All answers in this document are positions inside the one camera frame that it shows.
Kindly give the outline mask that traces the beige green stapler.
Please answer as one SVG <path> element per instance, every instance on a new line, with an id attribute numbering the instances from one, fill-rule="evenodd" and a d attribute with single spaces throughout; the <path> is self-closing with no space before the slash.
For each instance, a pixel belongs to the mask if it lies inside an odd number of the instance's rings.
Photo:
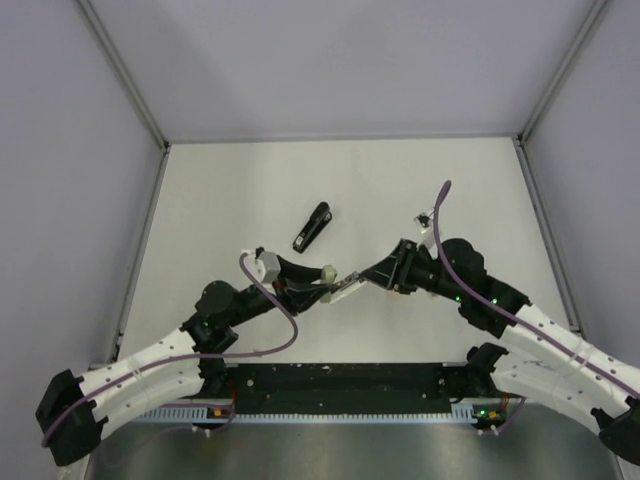
<path id="1" fill-rule="evenodd" d="M 320 298 L 320 302 L 334 304 L 363 287 L 366 282 L 357 271 L 339 279 L 337 270 L 332 265 L 326 265 L 322 268 L 320 284 L 328 286 L 329 291 Z"/>

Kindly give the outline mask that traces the black stapler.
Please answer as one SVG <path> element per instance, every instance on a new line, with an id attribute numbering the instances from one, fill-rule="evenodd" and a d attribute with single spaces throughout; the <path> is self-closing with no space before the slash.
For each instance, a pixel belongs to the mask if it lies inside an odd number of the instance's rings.
<path id="1" fill-rule="evenodd" d="M 333 218 L 330 205 L 320 202 L 292 243 L 295 252 L 303 254 Z"/>

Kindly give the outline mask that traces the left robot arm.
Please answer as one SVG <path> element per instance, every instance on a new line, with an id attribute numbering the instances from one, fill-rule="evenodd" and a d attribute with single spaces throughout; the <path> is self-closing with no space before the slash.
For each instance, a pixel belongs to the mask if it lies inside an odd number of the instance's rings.
<path id="1" fill-rule="evenodd" d="M 114 363 L 50 381 L 37 409 L 42 446 L 58 467 L 90 455 L 103 440 L 141 415 L 226 387 L 225 362 L 234 358 L 234 328 L 271 310 L 289 323 L 331 291 L 332 266 L 305 267 L 258 249 L 246 251 L 239 267 L 249 285 L 238 290 L 216 280 L 207 285 L 191 317 L 165 337 Z"/>

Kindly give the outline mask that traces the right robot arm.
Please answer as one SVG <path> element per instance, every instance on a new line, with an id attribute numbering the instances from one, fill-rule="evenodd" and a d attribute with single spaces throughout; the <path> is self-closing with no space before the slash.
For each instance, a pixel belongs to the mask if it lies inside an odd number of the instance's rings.
<path id="1" fill-rule="evenodd" d="M 483 256 L 463 239 L 445 241 L 437 256 L 402 240 L 362 278 L 385 290 L 418 289 L 452 300 L 473 327 L 496 344 L 467 370 L 469 388 L 531 399 L 582 424 L 615 455 L 639 462 L 639 370 L 614 358 L 546 315 L 522 292 L 490 276 Z"/>

